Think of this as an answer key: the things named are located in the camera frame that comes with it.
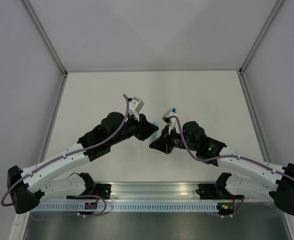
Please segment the light blue eraser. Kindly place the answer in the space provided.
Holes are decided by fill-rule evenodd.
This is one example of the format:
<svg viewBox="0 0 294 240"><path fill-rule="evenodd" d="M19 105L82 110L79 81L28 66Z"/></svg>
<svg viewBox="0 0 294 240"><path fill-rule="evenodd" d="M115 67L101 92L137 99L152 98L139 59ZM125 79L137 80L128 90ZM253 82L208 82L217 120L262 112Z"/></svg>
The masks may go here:
<svg viewBox="0 0 294 240"><path fill-rule="evenodd" d="M156 122L156 121L153 122L153 125L156 126L156 127L159 126L158 122Z"/></svg>

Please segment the light blue highlighter pen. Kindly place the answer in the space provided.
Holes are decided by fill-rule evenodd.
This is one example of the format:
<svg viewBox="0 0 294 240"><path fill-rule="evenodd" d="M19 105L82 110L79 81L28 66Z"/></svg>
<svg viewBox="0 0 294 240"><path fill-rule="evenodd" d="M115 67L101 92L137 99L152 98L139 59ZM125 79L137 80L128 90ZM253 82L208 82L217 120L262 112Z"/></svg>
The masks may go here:
<svg viewBox="0 0 294 240"><path fill-rule="evenodd" d="M156 131L150 136L150 143L153 143L157 139L157 133Z"/></svg>

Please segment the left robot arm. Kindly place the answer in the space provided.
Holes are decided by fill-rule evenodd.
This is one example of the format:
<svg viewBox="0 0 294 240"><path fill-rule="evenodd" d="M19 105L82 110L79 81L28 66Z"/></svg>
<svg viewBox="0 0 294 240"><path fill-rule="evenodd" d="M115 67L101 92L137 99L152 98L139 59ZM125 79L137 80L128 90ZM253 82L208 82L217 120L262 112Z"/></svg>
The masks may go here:
<svg viewBox="0 0 294 240"><path fill-rule="evenodd" d="M145 141L158 129L142 113L134 116L111 112L93 130L57 156L23 169L16 165L11 167L7 171L11 206L16 214L24 214L46 200L75 196L92 198L96 186L90 174L79 173L71 180L58 180L57 177L110 153L113 145L131 137Z"/></svg>

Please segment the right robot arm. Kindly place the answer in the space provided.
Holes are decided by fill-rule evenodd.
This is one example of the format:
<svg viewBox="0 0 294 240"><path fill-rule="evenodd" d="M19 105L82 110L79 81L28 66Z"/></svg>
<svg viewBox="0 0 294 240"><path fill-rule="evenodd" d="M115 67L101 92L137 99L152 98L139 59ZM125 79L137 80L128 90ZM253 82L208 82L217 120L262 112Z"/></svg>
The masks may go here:
<svg viewBox="0 0 294 240"><path fill-rule="evenodd" d="M246 176L237 177L223 172L215 182L216 196L244 196L271 201L281 211L294 216L294 164L287 166L250 159L225 143L208 137L195 121L185 123L179 130L172 125L150 143L151 149L170 154L174 148L184 149L192 158L216 167L234 170Z"/></svg>

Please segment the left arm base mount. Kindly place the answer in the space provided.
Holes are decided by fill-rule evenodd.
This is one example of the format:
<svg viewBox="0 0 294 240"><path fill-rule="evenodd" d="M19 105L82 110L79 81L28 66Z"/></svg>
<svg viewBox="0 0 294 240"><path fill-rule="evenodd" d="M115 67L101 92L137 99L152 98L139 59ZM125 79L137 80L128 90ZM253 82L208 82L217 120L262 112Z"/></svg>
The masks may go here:
<svg viewBox="0 0 294 240"><path fill-rule="evenodd" d="M75 173L73 172L71 175L67 177L67 179L73 178L76 180L77 184L80 184L84 187L80 193L74 193L72 195L68 195L67 199L76 199L76 196L87 196L84 199L93 200L94 197L90 197L89 195L95 195L103 198L104 200L110 199L111 194L111 184L108 183L95 183L89 173Z"/></svg>

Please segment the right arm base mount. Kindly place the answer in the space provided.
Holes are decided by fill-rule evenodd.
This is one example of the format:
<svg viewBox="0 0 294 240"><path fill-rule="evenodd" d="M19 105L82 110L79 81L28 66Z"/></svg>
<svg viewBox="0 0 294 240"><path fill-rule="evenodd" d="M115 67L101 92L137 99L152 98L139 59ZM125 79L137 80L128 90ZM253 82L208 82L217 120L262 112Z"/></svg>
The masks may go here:
<svg viewBox="0 0 294 240"><path fill-rule="evenodd" d="M234 195L227 191L227 180L233 175L223 172L215 183L200 183L195 190L201 200L242 200L244 195Z"/></svg>

